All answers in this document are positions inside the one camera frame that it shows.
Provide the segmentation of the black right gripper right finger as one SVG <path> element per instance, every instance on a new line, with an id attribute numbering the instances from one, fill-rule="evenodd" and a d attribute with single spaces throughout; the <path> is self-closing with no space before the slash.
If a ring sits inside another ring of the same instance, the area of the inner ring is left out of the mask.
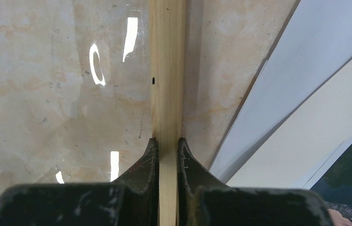
<path id="1" fill-rule="evenodd" d="M 299 189 L 230 187 L 178 141 L 179 225 L 181 226 L 331 226 L 324 201 Z"/>

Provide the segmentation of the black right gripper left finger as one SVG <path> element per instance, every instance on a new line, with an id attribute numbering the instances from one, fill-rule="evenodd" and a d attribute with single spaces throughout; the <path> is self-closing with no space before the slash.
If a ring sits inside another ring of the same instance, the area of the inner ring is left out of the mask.
<path id="1" fill-rule="evenodd" d="M 112 182 L 21 184 L 0 195 L 0 226 L 155 226 L 158 142 Z"/>

